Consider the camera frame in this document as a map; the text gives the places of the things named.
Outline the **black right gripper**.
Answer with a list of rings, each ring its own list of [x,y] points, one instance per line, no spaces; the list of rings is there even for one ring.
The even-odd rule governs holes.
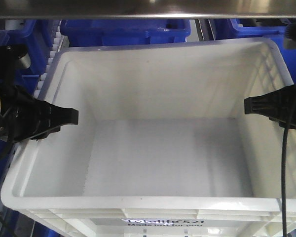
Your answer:
[[[282,128],[296,130],[296,84],[244,100],[244,113],[268,117]]]

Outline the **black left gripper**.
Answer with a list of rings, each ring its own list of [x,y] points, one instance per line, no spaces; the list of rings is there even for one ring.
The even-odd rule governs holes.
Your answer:
[[[36,100],[20,85],[0,83],[0,140],[41,140],[68,124],[78,125],[78,110]],[[48,131],[38,135],[37,126]]]

